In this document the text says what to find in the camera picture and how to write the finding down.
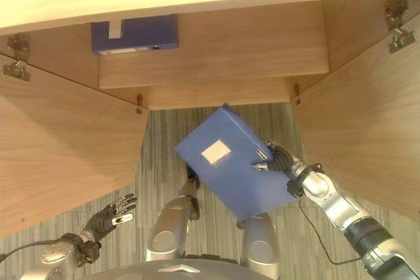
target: metal hinge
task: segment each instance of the metal hinge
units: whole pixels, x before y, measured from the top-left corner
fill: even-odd
[[[402,16],[408,11],[407,0],[387,0],[385,7],[385,20],[388,30],[392,33],[392,43],[389,45],[391,54],[416,42],[417,36],[414,31],[408,32],[402,29]]]
[[[24,33],[17,33],[7,40],[7,48],[14,51],[16,62],[4,65],[2,75],[8,75],[23,81],[29,81],[31,75],[26,72],[26,63],[30,53],[30,37]]]

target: blue box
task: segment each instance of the blue box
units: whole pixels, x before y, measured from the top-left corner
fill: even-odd
[[[272,160],[272,153],[227,104],[182,139],[175,151],[239,220],[294,200],[285,174],[252,167]]]
[[[109,22],[93,22],[91,29],[92,48],[97,54],[178,48],[176,14],[122,20],[120,38],[109,38]]]

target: wooden cabinet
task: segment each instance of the wooden cabinet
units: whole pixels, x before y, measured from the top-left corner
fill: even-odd
[[[31,80],[0,75],[1,234],[130,184],[148,110],[295,103],[296,83],[308,159],[420,218],[420,45],[389,54],[385,1],[0,0],[0,66],[10,34],[31,37]],[[169,13],[178,49],[91,50],[89,22]]]

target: wooden shelf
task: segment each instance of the wooden shelf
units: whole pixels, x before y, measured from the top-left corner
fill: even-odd
[[[99,58],[99,87],[118,89],[329,71],[322,4],[180,14],[179,48]]]

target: robotic arm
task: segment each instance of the robotic arm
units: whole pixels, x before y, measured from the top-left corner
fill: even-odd
[[[274,159],[258,164],[259,170],[284,172],[290,178],[287,190],[304,194],[315,202],[362,257],[375,279],[420,279],[420,263],[405,245],[395,239],[355,200],[337,191],[320,164],[307,165],[282,147],[268,143]]]
[[[131,221],[135,208],[134,194],[122,195],[115,203],[94,214],[80,234],[64,234],[42,256],[41,263],[26,272],[21,280],[65,280],[76,267],[92,264],[99,258],[99,241],[118,224]]]

